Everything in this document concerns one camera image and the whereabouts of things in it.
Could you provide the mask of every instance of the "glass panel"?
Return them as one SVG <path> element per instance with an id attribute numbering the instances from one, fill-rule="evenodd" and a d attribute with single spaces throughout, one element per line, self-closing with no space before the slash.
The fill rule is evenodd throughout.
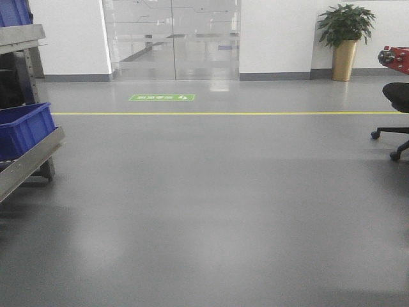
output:
<path id="1" fill-rule="evenodd" d="M 104 0 L 104 10 L 115 79 L 175 79 L 171 0 Z"/>
<path id="2" fill-rule="evenodd" d="M 238 79 L 240 2 L 172 0 L 177 79 Z"/>

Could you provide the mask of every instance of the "plastic crate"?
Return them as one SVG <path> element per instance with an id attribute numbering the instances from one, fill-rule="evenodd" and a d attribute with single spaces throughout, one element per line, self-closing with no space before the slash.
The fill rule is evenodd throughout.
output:
<path id="1" fill-rule="evenodd" d="M 0 27 L 31 24 L 25 0 L 0 0 Z"/>
<path id="2" fill-rule="evenodd" d="M 56 129 L 50 103 L 0 110 L 0 161 L 14 160 Z"/>

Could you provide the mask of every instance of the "wall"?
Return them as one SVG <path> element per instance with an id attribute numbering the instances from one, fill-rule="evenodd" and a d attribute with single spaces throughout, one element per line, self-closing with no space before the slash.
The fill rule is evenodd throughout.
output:
<path id="1" fill-rule="evenodd" d="M 318 15 L 344 2 L 243 0 L 240 73 L 250 79 L 257 79 L 254 73 L 267 73 L 265 79 L 308 79 L 311 69 L 330 69 L 332 50 L 318 43 Z M 377 16 L 373 39 L 359 43 L 354 68 L 381 68 L 377 55 L 384 45 L 409 45 L 409 1 L 348 2 Z"/>
<path id="2" fill-rule="evenodd" d="M 316 26 L 321 12 L 341 2 L 242 0 L 241 74 L 308 79 L 311 69 L 330 68 L 332 51 L 318 43 Z M 354 68 L 380 68 L 376 56 L 384 45 L 409 45 L 409 1 L 351 3 L 378 17 L 373 39 L 359 45 Z M 102 0 L 30 0 L 30 4 L 35 23 L 43 24 L 47 35 L 48 45 L 40 47 L 45 75 L 81 79 L 78 76 L 112 73 Z"/>
<path id="3" fill-rule="evenodd" d="M 376 22 L 372 30 L 372 39 L 365 45 L 359 42 L 354 68 L 381 68 L 377 55 L 385 45 L 409 45 L 409 1 L 348 1 L 350 4 L 363 6 L 376 15 Z M 330 68 L 332 66 L 332 50 L 318 43 L 320 33 L 314 40 L 312 69 Z"/>
<path id="4" fill-rule="evenodd" d="M 112 73 L 101 0 L 30 0 L 49 81 L 108 81 Z"/>
<path id="5" fill-rule="evenodd" d="M 320 2 L 243 0 L 240 73 L 309 72 Z"/>

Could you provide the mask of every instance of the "plant pot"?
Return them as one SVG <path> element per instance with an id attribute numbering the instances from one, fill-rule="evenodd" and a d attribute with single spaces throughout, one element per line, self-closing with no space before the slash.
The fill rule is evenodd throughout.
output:
<path id="1" fill-rule="evenodd" d="M 349 81 L 351 79 L 352 65 L 357 50 L 358 40 L 343 40 L 334 49 L 332 58 L 332 80 Z"/>

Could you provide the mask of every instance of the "chair caster wheel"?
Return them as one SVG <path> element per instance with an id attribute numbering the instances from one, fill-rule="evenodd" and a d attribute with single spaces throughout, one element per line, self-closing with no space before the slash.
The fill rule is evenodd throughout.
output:
<path id="1" fill-rule="evenodd" d="M 371 137 L 373 139 L 379 139 L 380 136 L 381 136 L 381 132 L 374 131 L 374 132 L 371 133 Z"/>
<path id="2" fill-rule="evenodd" d="M 401 153 L 400 152 L 391 152 L 389 157 L 392 159 L 392 161 L 398 161 L 401 158 Z"/>

